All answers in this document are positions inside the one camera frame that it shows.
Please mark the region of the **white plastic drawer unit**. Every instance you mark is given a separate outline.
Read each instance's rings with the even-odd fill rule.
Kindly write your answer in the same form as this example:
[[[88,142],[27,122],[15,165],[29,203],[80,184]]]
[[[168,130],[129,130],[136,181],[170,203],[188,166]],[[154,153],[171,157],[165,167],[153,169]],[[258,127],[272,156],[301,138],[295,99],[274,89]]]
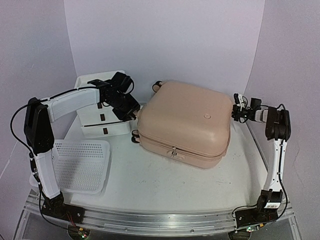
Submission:
[[[116,72],[125,73],[123,70],[107,71],[78,76],[75,88],[87,87],[91,80],[110,80]],[[112,112],[112,107],[106,103],[97,103],[83,107],[76,111],[81,124],[81,130],[86,139],[111,137],[128,134],[131,131],[130,122],[120,121]]]

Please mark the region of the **pink hard-shell suitcase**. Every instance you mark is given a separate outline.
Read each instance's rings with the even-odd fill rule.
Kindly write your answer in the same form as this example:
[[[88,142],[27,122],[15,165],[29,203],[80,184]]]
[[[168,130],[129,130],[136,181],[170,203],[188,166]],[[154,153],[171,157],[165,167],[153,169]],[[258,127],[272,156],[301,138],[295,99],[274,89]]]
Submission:
[[[202,169],[215,167],[231,140],[233,104],[224,93],[178,81],[157,81],[138,111],[132,142]]]

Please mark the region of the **white perforated plastic basket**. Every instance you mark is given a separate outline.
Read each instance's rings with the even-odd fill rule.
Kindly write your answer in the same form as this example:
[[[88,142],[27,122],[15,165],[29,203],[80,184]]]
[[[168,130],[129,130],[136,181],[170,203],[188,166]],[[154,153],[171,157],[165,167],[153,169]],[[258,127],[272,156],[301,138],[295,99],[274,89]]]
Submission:
[[[44,195],[96,195],[107,178],[111,146],[105,140],[56,139],[52,149],[34,155]]]

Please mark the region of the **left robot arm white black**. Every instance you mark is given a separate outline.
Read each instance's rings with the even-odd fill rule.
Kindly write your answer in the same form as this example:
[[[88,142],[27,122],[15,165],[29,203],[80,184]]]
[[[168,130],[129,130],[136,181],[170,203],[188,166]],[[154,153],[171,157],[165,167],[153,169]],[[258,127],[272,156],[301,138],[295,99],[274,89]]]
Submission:
[[[39,211],[43,217],[80,223],[84,208],[64,202],[53,165],[55,137],[52,123],[81,108],[106,103],[112,107],[115,116],[122,122],[135,120],[140,104],[131,95],[134,87],[132,78],[116,72],[109,80],[94,79],[87,86],[56,94],[47,99],[31,98],[26,105],[24,135],[29,147],[30,168],[37,181],[44,203]]]

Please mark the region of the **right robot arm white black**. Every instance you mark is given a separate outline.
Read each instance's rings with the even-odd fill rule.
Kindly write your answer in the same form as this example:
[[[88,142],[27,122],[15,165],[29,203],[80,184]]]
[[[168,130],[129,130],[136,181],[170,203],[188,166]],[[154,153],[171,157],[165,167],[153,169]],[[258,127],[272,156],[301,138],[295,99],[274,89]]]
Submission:
[[[283,184],[285,154],[291,136],[290,112],[284,104],[277,107],[262,104],[259,98],[250,101],[235,93],[231,117],[241,124],[247,121],[265,124],[265,137],[272,142],[273,159],[267,167],[267,177],[256,204],[240,206],[233,210],[236,231],[252,232],[277,221],[285,213],[278,214],[278,209],[285,199],[288,206],[288,194]]]

